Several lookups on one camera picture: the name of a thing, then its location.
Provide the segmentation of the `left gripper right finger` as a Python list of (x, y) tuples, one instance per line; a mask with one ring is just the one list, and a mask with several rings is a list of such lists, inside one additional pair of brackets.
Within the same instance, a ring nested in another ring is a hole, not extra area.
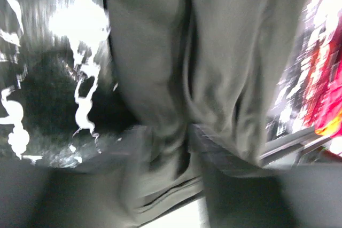
[(221, 146), (221, 139), (192, 125), (211, 227), (341, 227), (341, 167), (264, 170)]

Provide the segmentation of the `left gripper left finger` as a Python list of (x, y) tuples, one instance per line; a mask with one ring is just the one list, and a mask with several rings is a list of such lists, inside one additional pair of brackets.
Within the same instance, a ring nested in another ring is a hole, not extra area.
[(139, 227), (152, 220), (141, 195), (151, 129), (135, 126), (76, 168), (1, 158), (1, 227)]

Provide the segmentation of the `black t shirt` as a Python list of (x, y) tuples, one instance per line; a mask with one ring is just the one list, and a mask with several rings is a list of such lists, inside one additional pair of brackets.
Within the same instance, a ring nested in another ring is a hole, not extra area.
[(150, 203), (196, 176), (189, 141), (202, 125), (260, 167), (267, 112), (307, 0), (108, 0), (119, 89), (145, 143)]

